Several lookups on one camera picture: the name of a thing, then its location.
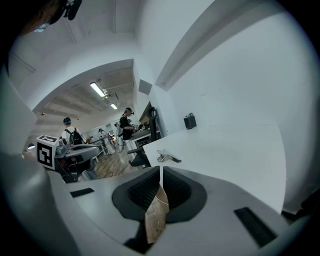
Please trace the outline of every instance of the black shirt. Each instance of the black shirt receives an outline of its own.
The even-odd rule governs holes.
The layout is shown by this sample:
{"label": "black shirt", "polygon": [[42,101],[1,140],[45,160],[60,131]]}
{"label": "black shirt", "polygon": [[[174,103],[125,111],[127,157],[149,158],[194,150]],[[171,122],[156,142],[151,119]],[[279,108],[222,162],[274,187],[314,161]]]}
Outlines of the black shirt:
{"label": "black shirt", "polygon": [[124,141],[126,140],[130,140],[131,134],[132,134],[132,130],[126,130],[124,129],[125,127],[129,127],[130,124],[128,123],[128,118],[126,116],[121,116],[120,118],[120,127],[122,128],[122,139]]}

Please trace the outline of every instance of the black slot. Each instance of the black slot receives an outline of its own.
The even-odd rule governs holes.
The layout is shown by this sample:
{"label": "black slot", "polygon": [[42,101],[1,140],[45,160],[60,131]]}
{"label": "black slot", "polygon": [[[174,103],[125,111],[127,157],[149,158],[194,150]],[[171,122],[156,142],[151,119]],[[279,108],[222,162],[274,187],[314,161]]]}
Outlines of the black slot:
{"label": "black slot", "polygon": [[235,210],[234,213],[260,247],[277,237],[248,207]]}
{"label": "black slot", "polygon": [[73,198],[76,198],[76,197],[84,196],[84,195],[92,193],[92,192],[95,192],[95,191],[92,188],[88,187],[88,188],[72,191],[72,192],[70,192],[70,194]]}

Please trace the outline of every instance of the office chair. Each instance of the office chair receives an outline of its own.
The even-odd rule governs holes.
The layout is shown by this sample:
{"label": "office chair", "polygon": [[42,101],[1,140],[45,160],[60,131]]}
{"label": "office chair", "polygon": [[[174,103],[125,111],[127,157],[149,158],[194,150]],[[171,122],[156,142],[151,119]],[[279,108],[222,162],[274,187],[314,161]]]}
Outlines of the office chair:
{"label": "office chair", "polygon": [[[157,119],[157,111],[155,107],[150,107],[146,113],[147,117],[149,118],[149,125],[150,125],[150,132],[151,132],[151,142],[157,140],[157,126],[156,126],[156,119]],[[130,165],[133,167],[137,166],[145,166],[151,167],[150,162],[146,156],[143,147],[139,147],[137,149],[129,150],[128,154],[136,153],[135,158],[133,161],[129,161]]]}

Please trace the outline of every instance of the wooden floor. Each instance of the wooden floor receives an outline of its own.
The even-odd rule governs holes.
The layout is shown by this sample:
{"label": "wooden floor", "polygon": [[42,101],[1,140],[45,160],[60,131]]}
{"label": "wooden floor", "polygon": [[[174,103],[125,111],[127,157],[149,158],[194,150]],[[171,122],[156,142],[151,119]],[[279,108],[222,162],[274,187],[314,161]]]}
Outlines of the wooden floor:
{"label": "wooden floor", "polygon": [[[93,160],[95,163],[95,172],[99,179],[107,179],[117,175],[124,175],[131,172],[137,172],[142,170],[142,167],[132,167],[129,164],[131,155],[128,155],[127,150],[118,152],[118,148],[115,149],[115,153],[112,155],[100,154],[98,157],[99,163]],[[154,243],[166,227],[166,214],[169,212],[169,205],[166,193],[159,188],[156,197],[153,199],[148,210],[145,213],[145,229],[147,235],[147,242],[149,244]]]}
{"label": "wooden floor", "polygon": [[115,149],[115,153],[112,155],[104,155],[103,153],[97,156],[99,162],[94,161],[95,172],[98,175],[99,179],[110,178],[112,176],[128,174],[136,172],[142,167],[132,167],[129,164],[129,158],[131,155],[128,155],[127,150],[118,152],[118,146]]}

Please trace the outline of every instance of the fluorescent ceiling light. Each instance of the fluorescent ceiling light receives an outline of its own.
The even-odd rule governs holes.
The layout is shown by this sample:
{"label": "fluorescent ceiling light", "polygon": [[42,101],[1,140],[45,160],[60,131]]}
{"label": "fluorescent ceiling light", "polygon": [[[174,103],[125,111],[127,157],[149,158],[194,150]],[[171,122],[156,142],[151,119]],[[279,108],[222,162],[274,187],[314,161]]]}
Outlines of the fluorescent ceiling light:
{"label": "fluorescent ceiling light", "polygon": [[90,83],[90,86],[101,96],[104,97],[105,94],[99,89],[95,82]]}

